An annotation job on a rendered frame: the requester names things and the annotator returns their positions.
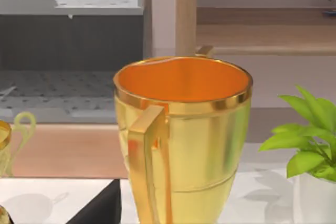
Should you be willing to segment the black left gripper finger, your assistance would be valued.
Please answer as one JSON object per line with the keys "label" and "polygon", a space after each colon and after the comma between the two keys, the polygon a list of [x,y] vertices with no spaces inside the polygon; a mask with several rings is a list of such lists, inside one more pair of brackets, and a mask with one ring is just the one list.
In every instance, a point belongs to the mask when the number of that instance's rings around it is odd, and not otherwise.
{"label": "black left gripper finger", "polygon": [[120,224],[120,180],[114,179],[66,224]]}

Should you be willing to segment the pale wooden drawer front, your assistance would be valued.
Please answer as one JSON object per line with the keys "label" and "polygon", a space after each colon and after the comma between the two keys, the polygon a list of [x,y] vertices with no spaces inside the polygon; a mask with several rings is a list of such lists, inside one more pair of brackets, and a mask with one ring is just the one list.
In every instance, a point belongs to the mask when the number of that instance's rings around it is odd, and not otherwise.
{"label": "pale wooden drawer front", "polygon": [[38,124],[14,177],[127,178],[115,124]]}

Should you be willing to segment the gold trophy base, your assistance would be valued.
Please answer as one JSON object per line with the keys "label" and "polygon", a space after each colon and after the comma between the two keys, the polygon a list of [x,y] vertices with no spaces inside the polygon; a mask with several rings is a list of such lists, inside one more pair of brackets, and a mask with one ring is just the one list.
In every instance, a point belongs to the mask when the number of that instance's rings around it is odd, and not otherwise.
{"label": "gold trophy base", "polygon": [[6,209],[0,205],[0,224],[14,224]]}

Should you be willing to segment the large gold trophy cup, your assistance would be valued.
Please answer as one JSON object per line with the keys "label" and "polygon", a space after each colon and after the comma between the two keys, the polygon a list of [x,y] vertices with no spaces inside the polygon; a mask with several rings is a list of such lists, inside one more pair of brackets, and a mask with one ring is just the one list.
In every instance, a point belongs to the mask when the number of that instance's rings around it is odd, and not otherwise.
{"label": "large gold trophy cup", "polygon": [[113,77],[121,153],[140,224],[215,224],[246,138],[253,79],[209,57],[159,57]]}

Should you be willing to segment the small pale gold trophy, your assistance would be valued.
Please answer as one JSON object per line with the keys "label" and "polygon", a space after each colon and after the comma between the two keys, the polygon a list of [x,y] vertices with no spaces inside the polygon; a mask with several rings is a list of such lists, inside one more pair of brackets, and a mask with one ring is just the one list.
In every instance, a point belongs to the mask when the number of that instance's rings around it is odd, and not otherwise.
{"label": "small pale gold trophy", "polygon": [[[0,177],[12,176],[12,166],[15,156],[27,144],[34,134],[36,118],[31,112],[21,112],[14,118],[13,126],[5,121],[0,121]],[[22,140],[15,151],[11,151],[10,141],[12,132],[21,133]]]}

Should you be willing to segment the grey pierced drawer inside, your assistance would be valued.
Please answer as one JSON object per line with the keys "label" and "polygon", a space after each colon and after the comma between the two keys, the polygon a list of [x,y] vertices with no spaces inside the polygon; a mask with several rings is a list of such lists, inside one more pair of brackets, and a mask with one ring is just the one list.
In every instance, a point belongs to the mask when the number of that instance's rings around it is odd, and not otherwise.
{"label": "grey pierced drawer inside", "polygon": [[38,123],[115,124],[112,72],[0,70],[0,120],[21,111]]}

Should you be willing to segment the wooden cupboard with open shelves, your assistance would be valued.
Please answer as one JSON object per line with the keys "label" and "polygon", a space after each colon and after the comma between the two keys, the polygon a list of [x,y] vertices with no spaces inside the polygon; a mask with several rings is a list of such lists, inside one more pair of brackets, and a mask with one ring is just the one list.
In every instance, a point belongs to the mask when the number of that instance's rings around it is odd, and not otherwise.
{"label": "wooden cupboard with open shelves", "polygon": [[142,0],[143,55],[336,56],[336,17],[319,8],[197,7],[196,0]]}

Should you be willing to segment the green plant in white pot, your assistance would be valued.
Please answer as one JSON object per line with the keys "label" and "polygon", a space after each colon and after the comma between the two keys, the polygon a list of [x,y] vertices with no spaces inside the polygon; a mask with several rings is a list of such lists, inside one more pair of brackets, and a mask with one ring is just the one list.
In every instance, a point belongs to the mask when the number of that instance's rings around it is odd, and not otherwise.
{"label": "green plant in white pot", "polygon": [[286,166],[286,177],[293,179],[295,224],[336,224],[336,105],[296,87],[300,97],[282,94],[280,98],[307,124],[273,128],[259,149],[296,151]]}

